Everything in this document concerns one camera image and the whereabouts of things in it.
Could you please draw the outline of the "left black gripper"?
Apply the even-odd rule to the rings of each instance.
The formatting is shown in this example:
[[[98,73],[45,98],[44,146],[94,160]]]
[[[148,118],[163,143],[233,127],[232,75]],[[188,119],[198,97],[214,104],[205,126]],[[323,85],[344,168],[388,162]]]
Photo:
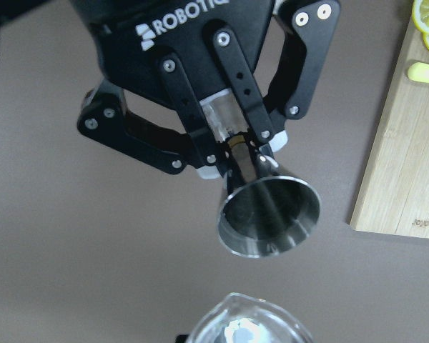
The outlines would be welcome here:
[[[93,37],[106,78],[85,97],[79,133],[168,174],[193,166],[202,179],[220,178],[224,171],[220,144],[198,100],[227,86],[216,62],[257,144],[279,151],[287,143],[285,122],[303,118],[310,108],[341,10],[338,1],[71,5]],[[266,96],[261,96],[251,70],[257,66],[271,16],[285,39],[277,71]],[[185,132],[134,114],[123,89],[174,107]]]

